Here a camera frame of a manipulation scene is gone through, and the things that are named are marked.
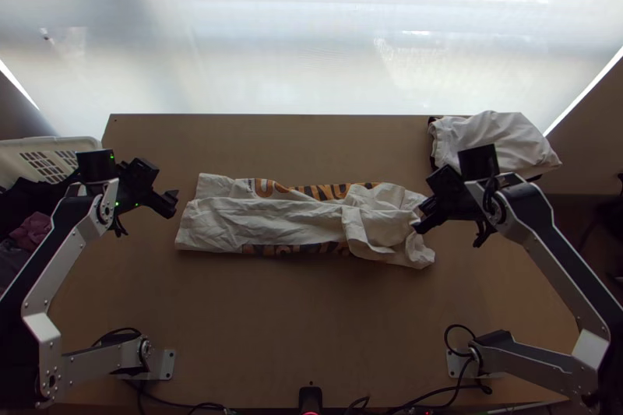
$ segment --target white window shade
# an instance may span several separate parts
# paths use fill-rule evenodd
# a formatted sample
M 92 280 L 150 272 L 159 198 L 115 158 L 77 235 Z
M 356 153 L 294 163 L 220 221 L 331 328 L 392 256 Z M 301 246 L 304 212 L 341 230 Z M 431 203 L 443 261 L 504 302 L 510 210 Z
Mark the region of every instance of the white window shade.
M 110 113 L 473 114 L 545 130 L 623 45 L 619 0 L 0 0 L 63 135 Z

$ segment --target wooden table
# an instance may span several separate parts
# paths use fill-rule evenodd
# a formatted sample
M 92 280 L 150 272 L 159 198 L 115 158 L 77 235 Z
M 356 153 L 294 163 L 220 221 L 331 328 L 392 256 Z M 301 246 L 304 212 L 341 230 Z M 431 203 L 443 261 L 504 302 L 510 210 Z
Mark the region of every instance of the wooden table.
M 445 327 L 477 335 L 511 330 L 519 341 L 570 352 L 571 313 L 529 256 L 495 235 L 471 248 L 473 223 L 447 222 L 425 236 L 425 270 L 359 258 L 254 258 L 176 251 L 174 238 L 200 172 L 271 178 L 283 185 L 390 181 L 429 194 L 426 117 L 113 115 L 104 146 L 118 160 L 145 157 L 156 188 L 177 188 L 178 214 L 124 215 L 130 235 L 91 244 L 52 306 L 64 350 L 134 326 L 175 348 L 174 378 L 151 391 L 185 403 L 292 407 L 322 387 L 326 406 L 371 395 L 392 406 L 456 380 L 447 374 Z M 560 396 L 513 377 L 494 394 L 464 391 L 462 404 Z M 448 394 L 436 399 L 443 402 Z M 74 403 L 134 404 L 115 378 L 86 383 Z

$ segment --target white plastic basket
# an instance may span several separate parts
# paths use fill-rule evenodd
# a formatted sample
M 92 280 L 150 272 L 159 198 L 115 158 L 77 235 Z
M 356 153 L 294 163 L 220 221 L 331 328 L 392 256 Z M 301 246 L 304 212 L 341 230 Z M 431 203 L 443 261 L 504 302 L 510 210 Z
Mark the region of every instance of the white plastic basket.
M 59 183 L 78 167 L 76 152 L 101 148 L 100 141 L 88 136 L 0 141 L 0 187 L 11 188 L 19 177 Z

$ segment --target black cable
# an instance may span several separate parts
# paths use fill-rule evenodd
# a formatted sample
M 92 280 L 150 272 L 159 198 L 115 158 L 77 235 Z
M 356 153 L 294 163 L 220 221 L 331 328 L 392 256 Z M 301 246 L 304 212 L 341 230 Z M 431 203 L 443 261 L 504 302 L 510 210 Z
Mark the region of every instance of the black cable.
M 593 232 L 593 230 L 595 230 L 595 227 L 597 227 L 598 223 L 598 219 L 593 219 L 589 223 L 589 226 L 584 230 L 584 232 L 582 233 L 582 237 L 580 237 L 578 242 L 578 253 L 582 252 L 582 250 L 586 246 L 586 242 L 588 241 L 590 234 Z
M 127 331 L 134 332 L 137 335 L 137 337 L 142 335 L 142 333 L 137 328 L 124 327 L 124 328 L 119 328 L 119 329 L 113 329 L 110 332 L 106 332 L 102 337 L 100 337 L 98 340 L 92 343 L 91 346 L 96 346 L 98 343 L 100 343 L 102 340 L 106 339 L 107 337 L 114 336 L 115 334 L 119 334 L 121 332 L 127 332 Z
M 146 415 L 145 409 L 143 409 L 143 393 L 145 391 L 145 381 L 141 381 L 139 390 L 136 391 L 136 407 L 139 409 L 140 415 Z
M 346 408 L 346 410 L 344 410 L 344 415 L 350 415 L 350 413 L 353 412 L 355 408 L 357 408 L 359 412 L 364 412 L 365 408 L 368 406 L 368 402 L 370 402 L 370 396 L 360 397 L 359 399 L 353 401 Z
M 473 355 L 469 352 L 459 352 L 456 349 L 453 349 L 450 344 L 448 343 L 448 334 L 450 334 L 450 331 L 452 331 L 453 329 L 463 329 L 464 331 L 467 331 L 470 333 L 470 335 L 472 336 L 472 340 L 476 339 L 476 334 L 474 334 L 472 332 L 472 330 L 470 328 L 468 328 L 467 326 L 464 326 L 462 324 L 451 324 L 449 325 L 447 328 L 445 328 L 445 332 L 443 333 L 443 342 L 446 346 L 446 348 L 448 349 L 448 351 L 450 353 L 455 354 L 457 357 L 465 357 L 465 358 L 469 358 L 472 357 Z
M 137 337 L 143 334 L 137 328 L 133 328 L 133 327 L 113 329 L 110 332 L 106 332 L 102 337 L 96 340 L 91 346 L 92 347 L 96 346 L 98 343 L 100 343 L 102 340 L 106 339 L 107 337 L 114 336 L 121 332 L 133 332 L 136 334 Z M 189 414 L 195 412 L 195 410 L 220 410 L 221 412 L 224 412 L 224 413 L 232 412 L 231 410 L 229 410 L 228 408 L 226 408 L 225 406 L 219 403 L 203 402 L 200 404 L 191 405 L 187 403 L 170 402 L 168 400 L 160 399 L 156 396 L 153 396 L 152 394 L 149 394 L 145 390 L 145 385 L 147 381 L 140 381 L 139 385 L 134 385 L 132 382 L 130 382 L 127 379 L 124 379 L 122 381 L 136 391 L 136 406 L 139 409 L 140 415 L 145 415 L 145 409 L 143 408 L 143 397 L 146 397 L 147 399 L 151 399 L 154 402 L 158 402 L 166 406 L 177 407 L 180 409 L 190 409 L 190 412 L 188 412 Z
M 623 173 L 618 174 L 618 179 L 621 182 L 621 191 L 618 193 L 618 197 L 623 198 Z M 595 230 L 595 227 L 598 224 L 599 219 L 597 219 L 597 217 L 594 217 L 593 220 L 590 221 L 588 227 L 586 227 L 586 229 L 583 231 L 582 236 L 578 241 L 578 248 L 576 248 L 578 253 L 582 252 L 582 250 L 586 246 L 586 242 L 588 241 L 590 234 L 593 233 L 593 230 Z
M 444 331 L 443 341 L 444 341 L 445 346 L 448 349 L 448 351 L 450 353 L 455 354 L 458 357 L 467 358 L 465 364 L 461 368 L 461 372 L 459 373 L 459 378 L 457 380 L 456 385 L 428 392 L 427 394 L 424 394 L 423 396 L 420 396 L 420 397 L 418 397 L 416 399 L 410 400 L 409 402 L 404 403 L 401 406 L 393 407 L 392 409 L 387 410 L 387 412 L 385 412 L 385 415 L 393 415 L 394 413 L 399 412 L 401 410 L 409 410 L 411 408 L 446 409 L 446 408 L 450 407 L 454 403 L 456 398 L 459 396 L 459 392 L 461 390 L 463 390 L 463 389 L 480 389 L 482 392 L 484 392 L 488 396 L 493 393 L 493 390 L 489 386 L 483 384 L 483 382 L 479 378 L 476 379 L 476 384 L 461 385 L 461 382 L 463 381 L 463 376 L 465 375 L 465 371 L 467 370 L 467 367 L 469 366 L 469 364 L 472 361 L 475 361 L 476 359 L 474 358 L 472 353 L 459 352 L 459 351 L 457 351 L 456 349 L 453 349 L 450 346 L 450 344 L 448 342 L 448 336 L 450 334 L 450 331 L 452 331 L 453 329 L 463 329 L 463 330 L 467 331 L 470 334 L 472 340 L 476 339 L 476 335 L 473 333 L 473 331 L 470 328 L 468 328 L 468 327 L 466 327 L 466 326 L 464 326 L 462 324 L 451 324 Z M 480 357 L 480 354 L 478 353 L 478 350 L 475 347 L 474 347 L 474 349 L 475 349 L 475 351 L 478 354 L 478 360 L 479 360 L 478 361 L 478 373 L 480 374 L 481 370 L 482 370 L 482 358 Z M 424 405 L 424 404 L 420 404 L 419 403 L 422 400 L 428 399 L 429 397 L 436 396 L 437 394 L 442 394 L 443 392 L 450 392 L 450 391 L 454 391 L 454 394 L 452 394 L 452 397 L 450 398 L 450 400 L 448 402 L 444 403 L 444 404 L 441 404 L 441 405 Z
M 195 410 L 218 410 L 219 412 L 227 413 L 227 409 L 219 403 L 202 402 L 198 403 L 190 409 L 188 415 L 191 415 Z
M 396 412 L 399 412 L 401 410 L 409 410 L 412 408 L 420 408 L 420 409 L 447 409 L 448 407 L 450 407 L 454 401 L 456 400 L 456 397 L 459 395 L 459 391 L 461 389 L 479 389 L 480 386 L 479 385 L 470 385 L 469 388 L 465 387 L 465 386 L 461 386 L 461 381 L 463 380 L 463 376 L 465 375 L 465 371 L 467 370 L 467 367 L 469 366 L 469 364 L 473 361 L 473 357 L 467 359 L 467 361 L 465 362 L 465 364 L 463 365 L 463 367 L 461 368 L 461 372 L 459 373 L 459 379 L 456 383 L 456 385 L 454 386 L 449 386 L 447 388 L 441 388 L 441 389 L 436 389 L 435 391 L 430 391 L 426 394 L 424 394 L 423 396 L 417 397 L 416 399 L 410 400 L 407 403 L 404 403 L 401 406 L 398 407 L 393 407 L 392 409 L 387 410 L 386 415 L 393 415 Z M 441 405 L 424 405 L 424 404 L 419 404 L 418 402 L 421 402 L 422 400 L 428 399 L 429 397 L 432 396 L 436 396 L 437 394 L 442 394 L 443 392 L 449 392 L 449 391 L 454 391 L 454 394 L 452 394 L 452 397 L 450 398 L 450 400 L 446 403 L 443 403 Z

